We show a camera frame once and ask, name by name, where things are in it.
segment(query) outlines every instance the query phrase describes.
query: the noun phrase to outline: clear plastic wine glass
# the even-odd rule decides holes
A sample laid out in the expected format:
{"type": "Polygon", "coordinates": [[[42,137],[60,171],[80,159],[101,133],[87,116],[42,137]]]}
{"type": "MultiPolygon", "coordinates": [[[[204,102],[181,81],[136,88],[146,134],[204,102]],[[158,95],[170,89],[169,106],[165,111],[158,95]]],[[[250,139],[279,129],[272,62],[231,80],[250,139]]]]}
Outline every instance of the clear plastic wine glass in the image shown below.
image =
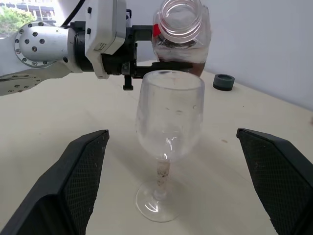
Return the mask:
{"type": "Polygon", "coordinates": [[[186,72],[161,70],[143,78],[136,131],[142,147],[157,159],[157,178],[140,186],[136,205],[149,220],[175,219],[184,205],[180,185],[168,180],[170,165],[197,143],[203,120],[204,82],[186,72]]]}

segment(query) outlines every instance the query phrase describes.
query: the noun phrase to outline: white table surface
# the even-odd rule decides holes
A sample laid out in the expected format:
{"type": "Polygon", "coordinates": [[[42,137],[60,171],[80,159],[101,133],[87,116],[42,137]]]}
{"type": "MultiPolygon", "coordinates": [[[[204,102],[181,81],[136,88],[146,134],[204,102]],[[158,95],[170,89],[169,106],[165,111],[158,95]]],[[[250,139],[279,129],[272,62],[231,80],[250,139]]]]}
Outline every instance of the white table surface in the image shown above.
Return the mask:
{"type": "Polygon", "coordinates": [[[188,213],[161,224],[144,218],[134,204],[140,184],[156,173],[134,130],[140,80],[134,81],[133,92],[125,92],[122,76],[98,80],[93,73],[71,74],[0,97],[0,229],[72,140],[109,129],[87,235],[275,235],[236,131],[248,128],[285,138],[313,162],[313,113],[239,84],[231,92],[217,91],[207,72],[202,79],[200,143],[171,168],[172,177],[187,185],[188,213]]]}

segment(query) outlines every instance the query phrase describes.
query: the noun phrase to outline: glass base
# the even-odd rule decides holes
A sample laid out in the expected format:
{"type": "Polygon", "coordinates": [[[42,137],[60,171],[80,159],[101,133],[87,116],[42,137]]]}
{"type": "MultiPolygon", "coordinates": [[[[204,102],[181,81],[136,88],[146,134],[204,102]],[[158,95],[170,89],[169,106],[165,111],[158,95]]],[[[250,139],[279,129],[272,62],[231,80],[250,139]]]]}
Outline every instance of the glass base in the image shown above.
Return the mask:
{"type": "Polygon", "coordinates": [[[168,222],[177,218],[184,206],[181,185],[167,182],[166,195],[159,195],[158,199],[154,196],[157,188],[156,180],[142,184],[136,195],[137,208],[147,219],[154,222],[168,222]]]}

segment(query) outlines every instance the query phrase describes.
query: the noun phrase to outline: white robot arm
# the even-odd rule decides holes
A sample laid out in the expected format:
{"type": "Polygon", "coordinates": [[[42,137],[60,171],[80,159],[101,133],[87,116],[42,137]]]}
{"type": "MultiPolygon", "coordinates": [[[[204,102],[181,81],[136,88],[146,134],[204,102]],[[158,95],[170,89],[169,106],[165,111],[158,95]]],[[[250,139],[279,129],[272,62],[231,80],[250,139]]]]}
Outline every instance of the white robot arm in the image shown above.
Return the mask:
{"type": "Polygon", "coordinates": [[[24,25],[0,40],[0,96],[23,92],[50,78],[71,72],[93,71],[99,79],[125,75],[132,78],[154,70],[187,70],[187,63],[154,63],[137,67],[136,41],[150,41],[151,25],[130,27],[131,11],[125,0],[90,0],[86,22],[55,27],[44,22],[24,25]]]}

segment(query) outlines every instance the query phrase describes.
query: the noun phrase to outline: tree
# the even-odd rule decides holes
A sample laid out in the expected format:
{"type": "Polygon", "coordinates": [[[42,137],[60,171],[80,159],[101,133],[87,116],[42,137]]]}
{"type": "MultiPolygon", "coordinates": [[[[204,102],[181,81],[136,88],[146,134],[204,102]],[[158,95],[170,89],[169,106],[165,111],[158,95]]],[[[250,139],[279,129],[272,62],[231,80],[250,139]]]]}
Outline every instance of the tree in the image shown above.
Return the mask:
{"type": "Polygon", "coordinates": [[[8,37],[24,24],[35,20],[30,12],[3,6],[0,9],[0,37],[8,37]]]}

